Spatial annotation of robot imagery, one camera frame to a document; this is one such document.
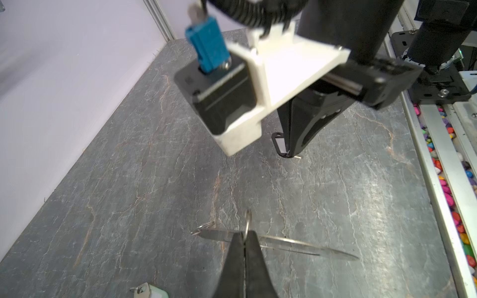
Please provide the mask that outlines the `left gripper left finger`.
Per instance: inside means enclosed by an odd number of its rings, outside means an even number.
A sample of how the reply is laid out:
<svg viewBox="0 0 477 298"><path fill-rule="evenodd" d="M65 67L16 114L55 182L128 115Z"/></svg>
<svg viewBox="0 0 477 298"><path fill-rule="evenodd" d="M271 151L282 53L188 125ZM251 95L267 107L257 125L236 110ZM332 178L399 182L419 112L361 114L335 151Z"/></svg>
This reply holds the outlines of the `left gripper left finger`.
<svg viewBox="0 0 477 298"><path fill-rule="evenodd" d="M234 233L213 298L245 297L245 244L242 232Z"/></svg>

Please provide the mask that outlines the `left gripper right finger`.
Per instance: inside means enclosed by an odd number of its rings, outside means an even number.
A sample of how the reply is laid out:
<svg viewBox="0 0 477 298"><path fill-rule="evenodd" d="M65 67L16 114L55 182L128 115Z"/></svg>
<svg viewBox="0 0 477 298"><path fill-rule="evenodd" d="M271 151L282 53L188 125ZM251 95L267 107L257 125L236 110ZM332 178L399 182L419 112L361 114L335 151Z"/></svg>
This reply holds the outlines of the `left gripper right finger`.
<svg viewBox="0 0 477 298"><path fill-rule="evenodd" d="M255 231L248 231L245 240L245 296L246 298L278 298L265 264Z"/></svg>

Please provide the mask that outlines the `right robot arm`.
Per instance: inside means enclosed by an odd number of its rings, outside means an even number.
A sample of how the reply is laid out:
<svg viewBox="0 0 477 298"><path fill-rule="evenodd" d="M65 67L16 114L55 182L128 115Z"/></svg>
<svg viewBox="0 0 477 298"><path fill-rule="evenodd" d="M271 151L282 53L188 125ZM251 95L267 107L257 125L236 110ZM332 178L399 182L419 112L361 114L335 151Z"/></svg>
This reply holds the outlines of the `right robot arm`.
<svg viewBox="0 0 477 298"><path fill-rule="evenodd" d="M194 3L186 38L197 59L175 82L228 156L262 136L273 112L279 156L300 154L354 102L379 110L430 68L441 70L477 28L475 1L420 1L410 56L378 50L401 1L214 1L244 25L248 46L223 38L207 1Z"/></svg>

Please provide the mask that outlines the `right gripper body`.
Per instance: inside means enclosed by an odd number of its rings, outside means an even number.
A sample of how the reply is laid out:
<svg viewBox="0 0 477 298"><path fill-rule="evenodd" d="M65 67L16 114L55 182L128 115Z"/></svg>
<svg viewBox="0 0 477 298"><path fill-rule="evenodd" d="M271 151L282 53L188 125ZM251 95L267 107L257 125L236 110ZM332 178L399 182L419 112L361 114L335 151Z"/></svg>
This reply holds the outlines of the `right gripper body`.
<svg viewBox="0 0 477 298"><path fill-rule="evenodd" d="M344 111L355 102L379 110L418 79L422 68L390 57L337 66L290 100L292 111Z"/></svg>

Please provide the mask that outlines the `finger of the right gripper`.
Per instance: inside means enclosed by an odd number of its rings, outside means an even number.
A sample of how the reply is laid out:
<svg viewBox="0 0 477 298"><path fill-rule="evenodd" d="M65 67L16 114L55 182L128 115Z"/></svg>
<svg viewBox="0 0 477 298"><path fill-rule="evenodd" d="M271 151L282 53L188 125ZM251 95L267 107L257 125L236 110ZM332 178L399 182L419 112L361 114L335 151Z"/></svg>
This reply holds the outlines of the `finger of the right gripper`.
<svg viewBox="0 0 477 298"><path fill-rule="evenodd" d="M283 104L277 110L282 133L285 138L286 149L290 155L297 155L297 137L293 136L293 100Z"/></svg>
<svg viewBox="0 0 477 298"><path fill-rule="evenodd" d="M354 103L340 93L303 93L291 101L289 119L289 155L299 155L310 141Z"/></svg>

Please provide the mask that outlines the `key with black tag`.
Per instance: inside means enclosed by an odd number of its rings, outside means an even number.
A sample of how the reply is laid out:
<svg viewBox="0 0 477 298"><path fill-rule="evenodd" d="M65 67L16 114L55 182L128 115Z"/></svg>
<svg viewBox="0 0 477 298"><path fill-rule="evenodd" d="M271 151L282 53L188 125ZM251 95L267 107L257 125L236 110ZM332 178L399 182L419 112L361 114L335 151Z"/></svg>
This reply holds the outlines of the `key with black tag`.
<svg viewBox="0 0 477 298"><path fill-rule="evenodd" d="M297 158L302 159L301 156L291 156L289 151L286 149L286 143L283 133L275 132L272 134L272 142L274 145L277 154L282 158Z"/></svg>

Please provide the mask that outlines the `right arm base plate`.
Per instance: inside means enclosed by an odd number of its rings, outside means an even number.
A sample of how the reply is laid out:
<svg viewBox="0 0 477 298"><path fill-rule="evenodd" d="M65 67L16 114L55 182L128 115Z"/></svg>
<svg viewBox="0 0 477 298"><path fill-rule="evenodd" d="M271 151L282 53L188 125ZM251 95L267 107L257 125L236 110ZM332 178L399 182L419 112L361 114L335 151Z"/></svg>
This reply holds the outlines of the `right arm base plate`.
<svg viewBox="0 0 477 298"><path fill-rule="evenodd" d="M410 31L392 34L391 44L397 57L404 58L415 36ZM414 104L454 104L467 102L471 98L470 91L453 62L449 62L447 68L436 74L422 71L408 89L408 94Z"/></svg>

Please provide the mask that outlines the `key with white-green tag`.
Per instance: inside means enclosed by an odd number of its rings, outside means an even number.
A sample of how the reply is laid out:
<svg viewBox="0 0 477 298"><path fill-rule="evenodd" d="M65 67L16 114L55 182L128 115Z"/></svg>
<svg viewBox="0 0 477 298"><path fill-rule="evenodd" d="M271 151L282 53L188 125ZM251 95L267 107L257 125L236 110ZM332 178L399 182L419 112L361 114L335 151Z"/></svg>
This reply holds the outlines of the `key with white-green tag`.
<svg viewBox="0 0 477 298"><path fill-rule="evenodd" d="M149 283L143 283L139 286L129 289L134 298L169 298L166 291L159 289Z"/></svg>

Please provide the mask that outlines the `large toothed metal keyring disc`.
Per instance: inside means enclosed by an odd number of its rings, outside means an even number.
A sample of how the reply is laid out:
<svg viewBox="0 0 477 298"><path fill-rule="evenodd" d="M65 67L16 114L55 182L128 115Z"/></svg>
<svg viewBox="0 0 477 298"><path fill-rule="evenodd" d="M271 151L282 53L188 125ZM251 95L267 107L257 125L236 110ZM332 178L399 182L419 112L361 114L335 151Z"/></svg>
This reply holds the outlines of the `large toothed metal keyring disc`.
<svg viewBox="0 0 477 298"><path fill-rule="evenodd" d="M230 243L232 241L233 234L235 233L241 233L245 237L248 237L252 234L252 211L249 209L247 209L245 213L245 220L245 230L243 231L215 228L215 222L208 222L192 230L191 235L199 236L208 240ZM359 260L359 257L350 253L329 247L319 247L299 240L260 234L258 234L257 237L259 246L262 248L283 250L285 252L299 253L317 257L336 258L345 261Z"/></svg>

